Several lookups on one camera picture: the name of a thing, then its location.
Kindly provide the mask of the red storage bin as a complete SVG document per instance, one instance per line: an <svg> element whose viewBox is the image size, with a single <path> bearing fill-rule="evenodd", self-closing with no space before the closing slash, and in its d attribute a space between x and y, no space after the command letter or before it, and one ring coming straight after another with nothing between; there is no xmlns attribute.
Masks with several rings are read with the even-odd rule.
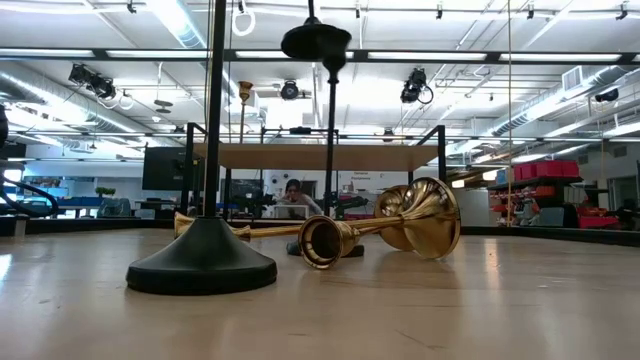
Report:
<svg viewBox="0 0 640 360"><path fill-rule="evenodd" d="M581 229L620 229L620 222L615 216L580 216L578 223Z"/></svg>

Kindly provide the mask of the black wall monitor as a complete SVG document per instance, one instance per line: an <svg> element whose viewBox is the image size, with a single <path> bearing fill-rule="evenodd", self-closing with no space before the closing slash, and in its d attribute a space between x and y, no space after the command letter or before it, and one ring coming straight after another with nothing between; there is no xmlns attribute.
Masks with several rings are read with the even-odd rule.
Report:
<svg viewBox="0 0 640 360"><path fill-rule="evenodd" d="M185 174L185 147L148 147L145 149L142 189L181 191Z"/></svg>

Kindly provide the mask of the black candlestick holder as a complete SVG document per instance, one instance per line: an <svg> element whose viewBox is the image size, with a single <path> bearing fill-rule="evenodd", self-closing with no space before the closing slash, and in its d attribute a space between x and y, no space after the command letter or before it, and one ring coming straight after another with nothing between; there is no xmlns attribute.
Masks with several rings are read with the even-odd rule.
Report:
<svg viewBox="0 0 640 360"><path fill-rule="evenodd" d="M327 140L327 156L325 171L325 191L323 196L323 212L322 215L329 216L331 212L331 186L334 170L334 140L335 140L335 107L336 107L336 86L339 82L338 73L346 63L346 56L338 60L338 58L324 59L322 64L329 72L329 121L328 121L328 140ZM301 250L297 242L289 242L286 245L288 255L300 256ZM356 245L346 258L358 258L364 255L364 247Z"/></svg>
<svg viewBox="0 0 640 360"><path fill-rule="evenodd" d="M308 17L300 26L286 32L281 51L289 58L304 61L346 59L351 34L341 28L323 23L315 15L314 0L307 0Z"/></svg>
<svg viewBox="0 0 640 360"><path fill-rule="evenodd" d="M132 290L160 295L214 295L262 288L277 279L276 262L242 242L217 215L226 0L213 1L204 214L168 246L129 266L126 281Z"/></svg>

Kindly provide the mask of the dark shelf red bins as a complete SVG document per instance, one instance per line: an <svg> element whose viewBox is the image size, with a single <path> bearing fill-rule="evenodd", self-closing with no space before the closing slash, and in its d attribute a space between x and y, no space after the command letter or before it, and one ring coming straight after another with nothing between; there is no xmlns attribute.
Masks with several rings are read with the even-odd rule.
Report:
<svg viewBox="0 0 640 360"><path fill-rule="evenodd" d="M488 187L491 212L502 227L579 228L577 207L587 200L574 160L545 160L499 170Z"/></svg>

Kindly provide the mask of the wooden shelf black metal frame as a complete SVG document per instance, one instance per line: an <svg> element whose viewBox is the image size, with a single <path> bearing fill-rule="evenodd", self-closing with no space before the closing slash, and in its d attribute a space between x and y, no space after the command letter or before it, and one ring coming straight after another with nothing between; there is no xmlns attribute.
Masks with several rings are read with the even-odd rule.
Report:
<svg viewBox="0 0 640 360"><path fill-rule="evenodd" d="M335 145L338 171L415 170L436 157L434 146ZM302 144L224 144L227 169L326 170L327 146Z"/></svg>

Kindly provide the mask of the person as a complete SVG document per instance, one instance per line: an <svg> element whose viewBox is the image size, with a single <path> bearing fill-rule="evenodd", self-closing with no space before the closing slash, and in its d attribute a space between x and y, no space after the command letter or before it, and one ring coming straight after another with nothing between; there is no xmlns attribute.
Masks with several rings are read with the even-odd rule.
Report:
<svg viewBox="0 0 640 360"><path fill-rule="evenodd" d="M284 195L277 200L278 203L288 205L304 205L309 210L310 215L322 215L323 210L309 195L301 190L301 182L297 179L290 179L285 186Z"/></svg>

